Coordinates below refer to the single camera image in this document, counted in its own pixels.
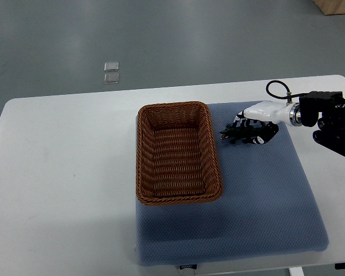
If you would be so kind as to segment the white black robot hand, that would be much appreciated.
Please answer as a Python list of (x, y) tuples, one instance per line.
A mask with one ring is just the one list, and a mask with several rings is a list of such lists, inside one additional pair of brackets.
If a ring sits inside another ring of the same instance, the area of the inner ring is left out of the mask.
[(277, 134), (277, 124), (280, 122), (294, 127), (300, 127), (302, 125), (300, 104), (286, 104), (273, 101), (256, 103), (239, 112), (235, 116), (232, 126), (236, 127), (240, 125), (241, 127), (248, 128), (251, 122), (254, 124), (256, 122), (263, 123), (263, 126), (261, 126), (262, 129), (258, 134), (245, 138), (243, 141), (252, 144), (266, 144)]

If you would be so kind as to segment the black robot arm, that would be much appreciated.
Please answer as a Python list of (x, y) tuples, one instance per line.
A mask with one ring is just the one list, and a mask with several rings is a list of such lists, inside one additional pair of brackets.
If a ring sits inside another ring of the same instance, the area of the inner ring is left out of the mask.
[(299, 97), (303, 126), (317, 126), (316, 143), (345, 157), (345, 98), (341, 91), (311, 91)]

